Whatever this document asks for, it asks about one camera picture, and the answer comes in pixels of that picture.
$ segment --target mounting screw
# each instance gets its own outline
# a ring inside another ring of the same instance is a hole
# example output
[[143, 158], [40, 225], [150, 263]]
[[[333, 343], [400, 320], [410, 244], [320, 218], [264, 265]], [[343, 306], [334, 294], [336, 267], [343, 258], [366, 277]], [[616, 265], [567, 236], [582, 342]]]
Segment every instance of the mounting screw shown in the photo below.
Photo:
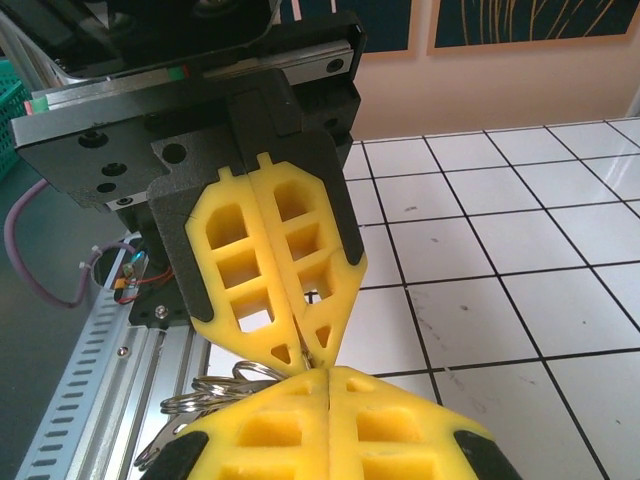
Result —
[[124, 197], [124, 198], [121, 198], [120, 200], [118, 200], [116, 203], [118, 205], [120, 205], [121, 207], [125, 207], [125, 206], [131, 205], [133, 203], [133, 198]]
[[169, 316], [169, 309], [164, 305], [158, 305], [156, 307], [156, 318], [159, 320], [164, 320]]

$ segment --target screw hole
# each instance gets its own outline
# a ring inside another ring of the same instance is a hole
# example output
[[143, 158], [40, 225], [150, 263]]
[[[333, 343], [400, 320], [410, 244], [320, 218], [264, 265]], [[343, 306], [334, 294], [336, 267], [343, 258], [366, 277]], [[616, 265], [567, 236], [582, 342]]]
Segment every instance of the screw hole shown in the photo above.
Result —
[[187, 158], [187, 149], [179, 143], [172, 143], [164, 147], [162, 150], [162, 158], [164, 158], [167, 163], [175, 165]]
[[113, 192], [115, 189], [116, 189], [115, 183], [101, 183], [100, 185], [98, 185], [98, 188], [96, 188], [96, 190], [98, 190], [100, 193], [110, 193], [110, 192]]
[[124, 163], [110, 163], [106, 167], [102, 167], [102, 174], [106, 177], [118, 177], [127, 171]]
[[89, 130], [78, 138], [78, 143], [84, 148], [100, 148], [109, 143], [109, 137], [104, 133]]
[[337, 118], [332, 118], [331, 120], [327, 120], [326, 122], [324, 122], [324, 128], [326, 130], [331, 130], [332, 128], [335, 128], [337, 126], [338, 126]]
[[336, 58], [335, 60], [330, 61], [329, 65], [327, 65], [327, 73], [336, 73], [342, 69], [342, 67], [344, 67], [344, 60]]

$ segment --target framed picture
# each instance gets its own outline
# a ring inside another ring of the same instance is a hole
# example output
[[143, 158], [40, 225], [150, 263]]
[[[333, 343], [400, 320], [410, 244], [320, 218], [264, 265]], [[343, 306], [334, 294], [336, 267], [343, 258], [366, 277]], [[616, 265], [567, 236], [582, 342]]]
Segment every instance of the framed picture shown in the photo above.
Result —
[[640, 0], [433, 0], [430, 55], [630, 41]]
[[368, 35], [365, 58], [415, 54], [418, 26], [415, 10], [421, 0], [283, 0], [283, 23], [351, 10]]

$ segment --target tile grout line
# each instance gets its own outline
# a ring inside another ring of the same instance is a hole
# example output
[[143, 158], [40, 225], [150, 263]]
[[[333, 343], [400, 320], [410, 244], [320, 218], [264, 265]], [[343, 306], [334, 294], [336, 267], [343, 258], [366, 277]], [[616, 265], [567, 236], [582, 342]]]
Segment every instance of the tile grout line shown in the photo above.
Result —
[[[636, 118], [622, 118], [615, 121], [624, 121], [624, 120], [637, 120]], [[592, 122], [578, 122], [578, 123], [566, 123], [559, 125], [551, 125], [552, 127], [572, 127], [576, 125], [594, 125], [598, 123], [608, 123], [608, 120], [594, 120]], [[512, 128], [503, 128], [497, 130], [489, 130], [488, 133], [509, 133], [509, 132], [522, 132], [527, 130], [540, 130], [545, 128], [545, 126], [541, 125], [531, 125], [527, 127], [512, 127]], [[433, 138], [451, 138], [451, 137], [468, 137], [469, 135], [482, 135], [483, 131], [479, 130], [477, 132], [455, 132], [455, 133], [443, 133], [443, 134], [432, 134], [432, 135], [416, 135], [413, 137], [399, 137], [399, 138], [385, 138], [381, 140], [355, 140], [354, 142], [362, 143], [362, 144], [376, 144], [376, 143], [389, 143], [389, 142], [407, 142], [411, 140], [420, 140], [423, 137], [426, 139]]]
[[[597, 202], [597, 203], [577, 203], [575, 205], [559, 205], [557, 207], [542, 207], [542, 208], [523, 208], [520, 210], [505, 210], [500, 212], [483, 212], [483, 213], [469, 213], [466, 215], [449, 215], [445, 217], [431, 217], [431, 218], [413, 218], [410, 220], [391, 220], [387, 223], [389, 225], [402, 225], [404, 223], [422, 223], [422, 222], [435, 222], [438, 220], [455, 220], [460, 218], [476, 218], [476, 217], [492, 217], [497, 215], [510, 215], [514, 213], [528, 213], [528, 212], [544, 212], [545, 210], [568, 210], [571, 208], [580, 208], [580, 207], [594, 207], [598, 205], [616, 205], [619, 203], [628, 203], [620, 200], [608, 200], [606, 202]], [[362, 223], [359, 224], [359, 228], [368, 228], [368, 227], [381, 227], [385, 225], [385, 222], [378, 223]]]
[[[631, 260], [627, 262], [614, 262], [614, 263], [597, 263], [594, 264], [594, 268], [609, 268], [609, 267], [623, 267], [627, 265], [640, 265], [640, 260]], [[569, 272], [572, 270], [589, 270], [589, 265], [572, 265], [570, 267], [556, 267], [556, 268], [544, 268], [541, 270], [522, 270], [519, 272], [506, 272], [495, 274], [487, 274], [487, 275], [473, 275], [470, 277], [452, 277], [452, 278], [442, 278], [437, 280], [422, 280], [418, 282], [406, 282], [408, 287], [416, 287], [419, 285], [436, 285], [439, 283], [453, 283], [453, 282], [467, 282], [472, 280], [485, 280], [487, 278], [508, 278], [508, 277], [516, 277], [521, 275], [536, 275], [542, 273], [554, 273], [554, 272]], [[368, 291], [368, 290], [382, 290], [385, 288], [398, 288], [402, 287], [402, 283], [388, 283], [384, 285], [369, 285], [367, 287], [361, 287], [360, 291]]]
[[[549, 130], [549, 133], [551, 133], [551, 135], [553, 135], [553, 137], [558, 140], [558, 142], [560, 142], [567, 150], [569, 150], [573, 155], [575, 155], [575, 153], [567, 146], [564, 144], [564, 142], [562, 140], [560, 140], [551, 130]], [[622, 197], [620, 195], [618, 195], [618, 193], [613, 190], [609, 185], [607, 185], [606, 182], [604, 182], [598, 175], [596, 175], [596, 173], [591, 170], [589, 168], [589, 166], [587, 164], [584, 163], [583, 160], [580, 160], [580, 163], [582, 163], [582, 165], [584, 166], [584, 168], [586, 168], [597, 180], [598, 182], [600, 182], [601, 185], [604, 185], [604, 187], [611, 192], [612, 195], [614, 195], [617, 199], [619, 199], [624, 206], [631, 211], [631, 213], [633, 213], [633, 215], [635, 217], [637, 217], [638, 219], [640, 219], [640, 213], [636, 212], [633, 208], [631, 208], [631, 206], [626, 203]], [[527, 188], [529, 188], [529, 186], [527, 185], [527, 183], [524, 181], [524, 179], [522, 179], [522, 177], [520, 178], [522, 180], [522, 182], [525, 184], [525, 186]], [[589, 261], [587, 260], [587, 258], [582, 255], [582, 252], [580, 252], [580, 250], [578, 249], [578, 247], [573, 243], [573, 241], [569, 238], [569, 235], [567, 235], [567, 233], [562, 229], [562, 227], [560, 226], [559, 222], [556, 221], [556, 219], [553, 217], [553, 215], [551, 215], [551, 213], [549, 213], [549, 211], [547, 211], [547, 215], [549, 215], [549, 217], [551, 218], [551, 221], [553, 223], [556, 224], [556, 226], [560, 229], [560, 231], [562, 232], [562, 234], [565, 236], [565, 238], [569, 241], [569, 243], [571, 244], [571, 246], [576, 250], [576, 252], [578, 252], [578, 255], [580, 255], [580, 258], [582, 258], [586, 264], [589, 266], [589, 269], [591, 270], [591, 272], [593, 273], [593, 275], [595, 275], [595, 277], [598, 279], [598, 282], [600, 282], [600, 285], [602, 285], [602, 288], [605, 289], [605, 291], [609, 294], [609, 296], [611, 296], [611, 298], [613, 299], [613, 301], [615, 302], [615, 304], [618, 306], [618, 308], [620, 308], [620, 310], [622, 310], [622, 313], [624, 313], [624, 315], [627, 317], [627, 319], [631, 322], [631, 324], [635, 327], [635, 329], [640, 332], [640, 325], [638, 324], [638, 322], [636, 322], [636, 320], [633, 318], [633, 315], [631, 315], [629, 313], [629, 311], [625, 308], [625, 306], [622, 304], [622, 302], [620, 301], [620, 299], [616, 296], [615, 293], [613, 293], [613, 290], [611, 290], [609, 288], [609, 285], [607, 285], [607, 283], [604, 281], [604, 279], [598, 274], [598, 272], [596, 272], [596, 269], [593, 265], [591, 265], [589, 263]]]
[[396, 265], [398, 267], [398, 273], [400, 274], [400, 281], [402, 282], [402, 287], [405, 293], [405, 297], [407, 300], [407, 304], [409, 306], [409, 311], [411, 312], [411, 318], [413, 320], [413, 326], [415, 328], [416, 331], [416, 335], [418, 336], [418, 342], [420, 343], [420, 348], [422, 350], [422, 356], [424, 358], [424, 361], [427, 365], [427, 369], [430, 371], [429, 372], [429, 377], [431, 378], [431, 386], [433, 388], [433, 393], [436, 397], [436, 401], [438, 402], [439, 405], [442, 405], [442, 397], [440, 396], [440, 390], [438, 389], [438, 383], [436, 382], [436, 377], [435, 374], [431, 371], [431, 360], [429, 359], [429, 353], [427, 352], [427, 346], [425, 344], [424, 338], [422, 337], [422, 331], [420, 330], [420, 324], [418, 323], [418, 317], [415, 311], [415, 308], [413, 306], [413, 301], [411, 299], [411, 295], [409, 294], [409, 287], [407, 286], [407, 282], [406, 282], [406, 277], [404, 275], [404, 271], [402, 269], [402, 264], [400, 262], [400, 256], [398, 255], [398, 249], [396, 247], [396, 243], [395, 240], [393, 238], [393, 235], [391, 233], [391, 226], [388, 223], [388, 218], [387, 218], [387, 214], [385, 212], [384, 209], [384, 205], [382, 203], [382, 197], [380, 196], [380, 190], [378, 189], [378, 184], [376, 183], [376, 179], [375, 176], [373, 174], [373, 167], [371, 166], [371, 162], [369, 161], [369, 154], [367, 153], [367, 148], [366, 146], [363, 144], [362, 149], [364, 151], [364, 158], [367, 162], [367, 167], [369, 168], [369, 172], [371, 173], [371, 180], [373, 182], [373, 188], [376, 192], [376, 197], [378, 199], [378, 204], [380, 206], [380, 211], [382, 213], [382, 218], [385, 222], [385, 228], [387, 230], [387, 235], [389, 236], [389, 242], [391, 244], [391, 249], [393, 251], [393, 256], [395, 258], [396, 261]]
[[[528, 358], [517, 358], [513, 360], [500, 360], [496, 362], [487, 362], [487, 363], [470, 363], [464, 365], [454, 365], [451, 367], [434, 367], [431, 371], [433, 373], [444, 373], [447, 370], [462, 372], [466, 370], [475, 370], [479, 368], [492, 368], [492, 367], [508, 367], [512, 365], [521, 365], [526, 363], [539, 363], [543, 361], [547, 362], [556, 362], [562, 360], [575, 360], [581, 358], [593, 358], [593, 357], [606, 357], [610, 355], [625, 355], [629, 353], [640, 353], [640, 347], [631, 347], [631, 348], [621, 348], [616, 350], [598, 350], [595, 352], [582, 352], [582, 353], [565, 353], [561, 355], [549, 355], [543, 357], [528, 357]], [[419, 370], [403, 370], [397, 372], [384, 372], [384, 373], [376, 373], [374, 374], [377, 378], [388, 378], [388, 377], [408, 377], [412, 375], [424, 375], [429, 373], [428, 369], [419, 369]]]
[[[625, 157], [640, 157], [640, 153], [621, 153], [619, 155], [601, 155], [598, 157], [587, 157], [587, 158], [569, 158], [566, 160], [552, 160], [550, 162], [530, 162], [530, 163], [519, 163], [516, 164], [516, 167], [535, 167], [540, 165], [554, 165], [557, 163], [571, 163], [571, 162], [581, 162], [581, 161], [589, 161], [589, 160], [605, 160], [608, 158], [625, 158]], [[459, 172], [474, 172], [476, 170], [499, 170], [501, 168], [509, 168], [509, 165], [491, 165], [488, 167], [475, 167], [475, 168], [458, 168], [453, 170], [443, 170], [444, 173], [459, 173]], [[403, 177], [420, 177], [423, 175], [438, 175], [443, 172], [418, 172], [418, 173], [399, 173], [397, 175], [378, 175], [377, 179], [383, 180], [386, 178], [403, 178]], [[372, 177], [357, 177], [357, 178], [348, 178], [345, 179], [347, 183], [349, 182], [357, 182], [362, 180], [371, 180]]]
[[[538, 198], [538, 196], [534, 193], [534, 191], [531, 189], [531, 187], [529, 187], [529, 185], [527, 184], [527, 182], [525, 182], [525, 180], [522, 178], [522, 175], [520, 174], [520, 172], [518, 172], [518, 170], [511, 164], [511, 162], [509, 161], [509, 159], [507, 158], [507, 156], [502, 152], [502, 150], [495, 144], [495, 142], [493, 141], [493, 139], [491, 138], [490, 135], [486, 135], [486, 137], [489, 139], [489, 141], [493, 144], [494, 148], [500, 153], [500, 155], [502, 155], [502, 157], [505, 159], [505, 161], [507, 162], [507, 164], [511, 167], [512, 171], [516, 174], [516, 176], [520, 179], [520, 181], [522, 182], [522, 184], [524, 185], [524, 187], [529, 191], [529, 193], [533, 196], [533, 198], [535, 198], [536, 202], [538, 202], [538, 204], [544, 209], [544, 212], [546, 213], [547, 217], [551, 220], [551, 222], [553, 222], [553, 224], [556, 226], [556, 228], [558, 228], [560, 230], [560, 232], [562, 233], [563, 237], [567, 240], [567, 242], [569, 242], [569, 244], [571, 245], [571, 247], [575, 250], [575, 252], [578, 254], [578, 256], [580, 257], [580, 259], [587, 265], [587, 267], [593, 272], [593, 267], [591, 265], [589, 265], [589, 262], [587, 261], [587, 259], [585, 258], [585, 256], [582, 254], [582, 252], [577, 248], [577, 246], [573, 243], [573, 241], [571, 240], [571, 238], [569, 238], [569, 236], [566, 234], [566, 232], [560, 227], [559, 223], [556, 221], [556, 219], [553, 217], [553, 215], [551, 215], [551, 213], [545, 208], [544, 204], [542, 203], [542, 201]], [[575, 153], [571, 150], [569, 150], [569, 152], [576, 156]], [[505, 292], [507, 292], [507, 295], [509, 296], [509, 298], [511, 299], [511, 294], [508, 293], [508, 289], [506, 287], [506, 284], [504, 284], [504, 289]], [[518, 317], [521, 319], [523, 326], [526, 325], [526, 321], [524, 319], [524, 317], [522, 316], [522, 314], [520, 313], [520, 311], [517, 309], [517, 306], [515, 305], [515, 302], [513, 302], [513, 306], [516, 309], [516, 313], [518, 315]], [[528, 331], [528, 333], [531, 335], [531, 340], [533, 340], [533, 335], [531, 334], [531, 332]], [[540, 350], [540, 348], [538, 347], [537, 344], [534, 343], [534, 347], [536, 349], [536, 351], [538, 352], [538, 354], [540, 356], [542, 356], [542, 351]], [[578, 420], [578, 417], [576, 416], [575, 412], [573, 411], [573, 409], [571, 408], [571, 405], [569, 404], [569, 400], [567, 399], [567, 397], [564, 395], [564, 392], [562, 391], [561, 387], [560, 387], [560, 383], [558, 382], [558, 380], [555, 378], [555, 375], [553, 374], [553, 372], [551, 371], [551, 367], [549, 366], [548, 362], [546, 360], [542, 361], [542, 365], [544, 366], [545, 370], [547, 371], [547, 374], [549, 375], [549, 378], [551, 379], [551, 382], [553, 383], [554, 387], [556, 388], [556, 391], [558, 392], [558, 395], [560, 396], [560, 399], [562, 400], [562, 403], [564, 404], [567, 412], [569, 413], [569, 416], [571, 417], [571, 419], [573, 420], [573, 423], [576, 426], [576, 429], [578, 430], [578, 433], [580, 434], [580, 436], [582, 437], [582, 440], [585, 444], [585, 446], [587, 447], [587, 449], [589, 450], [589, 453], [591, 454], [591, 457], [593, 458], [593, 461], [596, 463], [596, 466], [598, 467], [598, 469], [600, 470], [600, 473], [604, 476], [605, 479], [609, 479], [609, 475], [607, 474], [606, 469], [604, 468], [604, 465], [602, 464], [602, 462], [600, 461], [600, 458], [598, 457], [598, 454], [596, 453], [595, 449], [593, 448], [593, 445], [591, 445], [591, 441], [589, 440], [589, 438], [587, 437], [586, 432], [584, 431], [584, 429], [582, 428], [582, 425], [580, 424], [580, 421]]]

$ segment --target wire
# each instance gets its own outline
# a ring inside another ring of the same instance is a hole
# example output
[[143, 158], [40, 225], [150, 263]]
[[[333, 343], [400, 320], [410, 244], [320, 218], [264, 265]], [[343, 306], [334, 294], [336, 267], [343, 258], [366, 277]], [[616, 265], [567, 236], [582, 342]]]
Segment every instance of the wire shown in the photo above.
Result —
[[163, 278], [164, 275], [160, 275], [159, 276], [160, 280], [157, 280], [158, 283], [156, 283], [154, 285], [151, 285], [148, 290], [145, 290], [142, 293], [138, 293], [138, 294], [134, 295], [133, 297], [119, 298], [119, 299], [116, 300], [116, 303], [118, 303], [120, 305], [129, 305], [130, 303], [135, 302], [139, 298], [145, 298], [145, 297], [151, 295], [156, 290], [164, 287], [167, 283], [169, 283], [169, 281], [174, 276], [173, 272], [171, 272], [168, 276], [166, 276], [166, 278]]
[[13, 205], [13, 207], [11, 207], [11, 210], [9, 210], [9, 214], [7, 215], [4, 224], [5, 249], [7, 250], [9, 261], [13, 265], [13, 268], [15, 269], [18, 276], [29, 286], [29, 288], [31, 288], [31, 290], [33, 290], [36, 295], [42, 298], [45, 302], [50, 303], [51, 305], [54, 305], [56, 307], [73, 309], [82, 304], [84, 296], [87, 292], [91, 269], [95, 265], [95, 262], [98, 260], [98, 258], [100, 258], [100, 256], [102, 255], [102, 252], [111, 250], [113, 248], [118, 248], [133, 253], [135, 252], [135, 248], [127, 243], [122, 242], [111, 242], [103, 245], [98, 250], [94, 251], [85, 262], [85, 267], [83, 268], [82, 274], [80, 275], [80, 281], [78, 282], [76, 294], [72, 301], [68, 302], [65, 300], [61, 300], [60, 298], [50, 293], [34, 278], [31, 272], [29, 272], [27, 266], [24, 263], [24, 260], [22, 259], [22, 256], [20, 255], [20, 251], [18, 250], [16, 241], [16, 224], [18, 218], [22, 214], [22, 211], [48, 186], [49, 182], [44, 179], [40, 180], [29, 190], [27, 190]]
[[157, 277], [145, 278], [144, 280], [137, 280], [134, 282], [130, 282], [129, 279], [125, 279], [124, 283], [127, 285], [143, 285], [145, 283], [155, 282], [156, 280], [160, 280], [171, 273], [171, 267], [167, 268], [166, 272], [162, 275], [158, 275]]

